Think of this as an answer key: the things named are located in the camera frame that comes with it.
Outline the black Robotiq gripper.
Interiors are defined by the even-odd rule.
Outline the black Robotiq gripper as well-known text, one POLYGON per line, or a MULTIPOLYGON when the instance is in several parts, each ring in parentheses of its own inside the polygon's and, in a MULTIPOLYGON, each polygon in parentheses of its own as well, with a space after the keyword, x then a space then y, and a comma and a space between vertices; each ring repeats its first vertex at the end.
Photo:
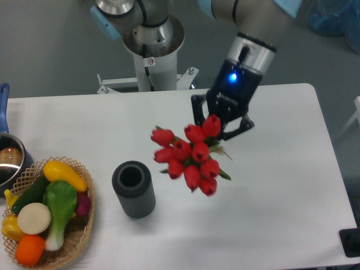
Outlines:
POLYGON ((211 89, 206 94, 191 96, 195 125, 202 126, 209 114, 216 115, 222 122, 229 122, 220 135, 224 141, 253 128, 254 122, 247 113, 262 77, 262 74, 224 61, 211 89))

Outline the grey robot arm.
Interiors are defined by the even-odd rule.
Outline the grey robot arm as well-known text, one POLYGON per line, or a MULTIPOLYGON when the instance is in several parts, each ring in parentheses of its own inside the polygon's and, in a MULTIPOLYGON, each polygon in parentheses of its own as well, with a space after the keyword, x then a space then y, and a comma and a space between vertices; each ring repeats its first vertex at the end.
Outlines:
MULTIPOLYGON (((212 87, 191 98, 197 125, 205 121, 203 106, 220 119, 222 129, 240 119, 237 129, 220 132, 219 138, 228 140, 253 127, 249 102, 301 1, 200 1, 199 6, 212 18, 238 28, 212 87)), ((177 52, 185 34, 179 20, 169 14, 167 1, 97 1, 90 13, 106 37, 121 39, 132 53, 141 92, 178 88, 177 52)))

